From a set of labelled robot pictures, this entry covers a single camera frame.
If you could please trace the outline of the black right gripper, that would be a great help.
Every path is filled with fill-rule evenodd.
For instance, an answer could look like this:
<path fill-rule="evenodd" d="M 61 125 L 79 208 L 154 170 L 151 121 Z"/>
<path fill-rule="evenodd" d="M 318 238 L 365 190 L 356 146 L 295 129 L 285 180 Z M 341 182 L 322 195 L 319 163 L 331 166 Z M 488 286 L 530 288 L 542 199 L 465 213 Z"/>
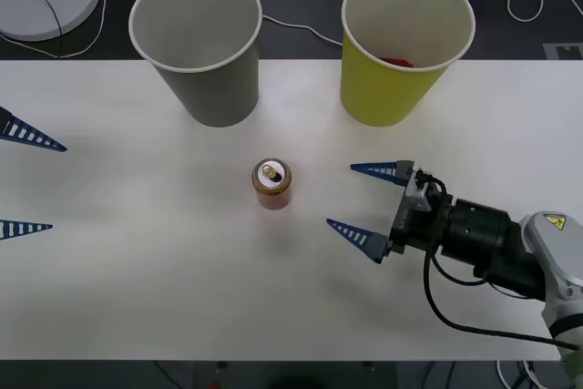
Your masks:
<path fill-rule="evenodd" d="M 413 167 L 411 160 L 350 165 L 350 170 L 405 188 L 389 238 L 337 220 L 326 220 L 331 228 L 376 264 L 380 264 L 391 250 L 404 253 L 406 247 L 413 247 L 428 251 L 431 243 L 439 241 L 445 232 L 453 197 L 443 181 L 422 169 L 413 171 Z"/>

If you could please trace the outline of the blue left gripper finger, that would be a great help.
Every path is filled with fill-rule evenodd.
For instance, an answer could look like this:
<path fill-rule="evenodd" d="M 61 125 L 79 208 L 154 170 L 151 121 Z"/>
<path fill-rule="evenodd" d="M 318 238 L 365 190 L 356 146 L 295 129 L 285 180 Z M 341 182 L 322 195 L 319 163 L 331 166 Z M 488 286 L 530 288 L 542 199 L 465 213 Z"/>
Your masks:
<path fill-rule="evenodd" d="M 16 220 L 1 220 L 1 240 L 13 239 L 29 234 L 51 230 L 53 226 L 45 223 L 33 223 Z"/>
<path fill-rule="evenodd" d="M 1 107 L 1 139 L 58 152 L 67 151 L 63 144 L 3 107 Z"/>

